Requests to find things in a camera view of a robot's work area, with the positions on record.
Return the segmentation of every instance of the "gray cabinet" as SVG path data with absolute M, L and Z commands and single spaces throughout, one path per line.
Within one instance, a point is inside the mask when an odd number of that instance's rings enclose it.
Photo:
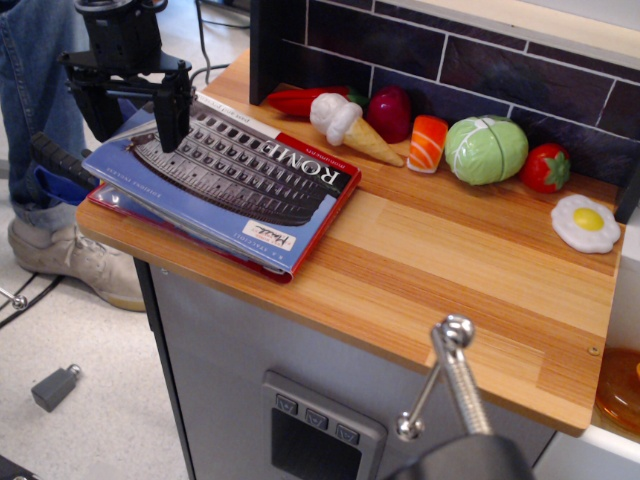
M 176 274 L 138 268 L 193 479 L 383 479 L 462 435 L 439 384 L 423 437 L 396 437 L 395 419 L 424 373 Z M 553 435 L 494 405 L 488 414 L 531 464 Z

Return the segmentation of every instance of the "person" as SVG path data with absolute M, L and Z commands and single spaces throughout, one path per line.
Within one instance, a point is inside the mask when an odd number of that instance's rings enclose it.
M 17 263 L 78 278 L 110 304 L 144 311 L 132 257 L 79 232 L 75 207 L 47 195 L 29 153 L 38 132 L 77 158 L 85 148 L 82 114 L 57 62 L 64 51 L 87 50 L 82 16 L 73 0 L 0 0 L 0 36 L 0 103 L 15 212 L 8 241 Z

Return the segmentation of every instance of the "floor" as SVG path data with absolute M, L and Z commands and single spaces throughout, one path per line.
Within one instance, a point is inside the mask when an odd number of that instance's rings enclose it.
M 202 13 L 220 23 L 249 21 L 208 5 Z M 192 0 L 171 0 L 158 22 L 165 52 L 189 60 L 194 71 L 205 65 Z M 249 47 L 246 29 L 204 29 L 212 65 L 232 62 Z M 195 85 L 204 87 L 204 74 Z M 6 152 L 1 132 L 0 158 Z M 0 287 L 16 291 L 30 274 L 17 266 L 6 242 L 12 216 L 7 180 L 0 179 Z M 39 276 L 23 294 L 32 300 L 51 281 Z M 0 322 L 13 312 L 10 305 L 1 308 Z M 74 363 L 82 369 L 76 388 L 47 413 L 31 388 Z M 0 424 L 0 456 L 42 480 L 188 478 L 146 316 L 108 305 L 74 279 L 0 330 Z

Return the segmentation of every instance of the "sneaker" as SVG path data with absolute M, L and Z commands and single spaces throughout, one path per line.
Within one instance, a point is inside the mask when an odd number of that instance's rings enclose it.
M 17 222 L 21 223 L 20 228 L 16 228 Z M 43 230 L 34 229 L 21 220 L 14 219 L 9 224 L 9 244 L 22 268 L 75 277 L 115 307 L 145 311 L 140 282 L 130 255 L 90 240 L 80 233 L 77 225 L 54 232 L 43 247 L 27 241 L 25 237 L 31 230 L 34 238 L 42 239 Z

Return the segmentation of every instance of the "toy salmon sushi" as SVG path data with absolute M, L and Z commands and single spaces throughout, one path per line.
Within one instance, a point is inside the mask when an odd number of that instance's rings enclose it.
M 420 173 L 433 173 L 438 169 L 449 125 L 430 115 L 418 115 L 413 122 L 411 147 L 407 167 Z

